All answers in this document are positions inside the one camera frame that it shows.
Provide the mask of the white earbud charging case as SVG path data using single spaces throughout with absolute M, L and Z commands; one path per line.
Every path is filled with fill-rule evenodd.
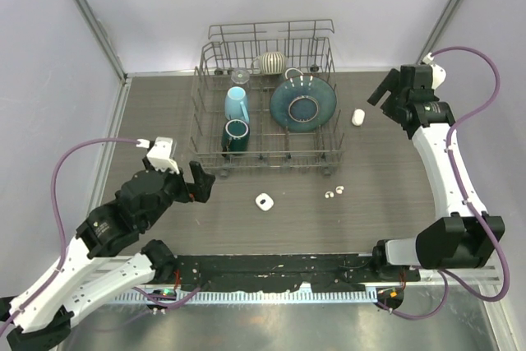
M 264 192 L 256 197 L 255 203 L 257 207 L 264 212 L 269 211 L 275 204 L 270 195 Z

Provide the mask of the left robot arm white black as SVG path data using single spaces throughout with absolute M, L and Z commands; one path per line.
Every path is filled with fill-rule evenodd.
M 88 277 L 124 248 L 137 242 L 174 203 L 210 199 L 215 176 L 192 161 L 194 178 L 181 171 L 147 169 L 136 173 L 114 200 L 93 209 L 77 228 L 53 282 L 39 293 L 39 279 L 17 297 L 1 300 L 1 319 L 13 324 L 7 342 L 13 350 L 50 350 L 63 342 L 92 312 L 124 291 L 154 281 L 167 284 L 177 267 L 175 255 L 160 240 L 149 241 L 136 255 L 98 279 Z

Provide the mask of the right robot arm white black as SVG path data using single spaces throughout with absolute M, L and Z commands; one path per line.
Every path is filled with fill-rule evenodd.
M 416 148 L 431 186 L 434 223 L 413 238 L 380 240 L 373 249 L 372 274 L 393 279 L 401 266 L 423 269 L 478 269 L 505 232 L 500 216 L 490 215 L 478 197 L 459 153 L 455 118 L 435 95 L 434 67 L 391 69 L 368 98 L 399 124 Z

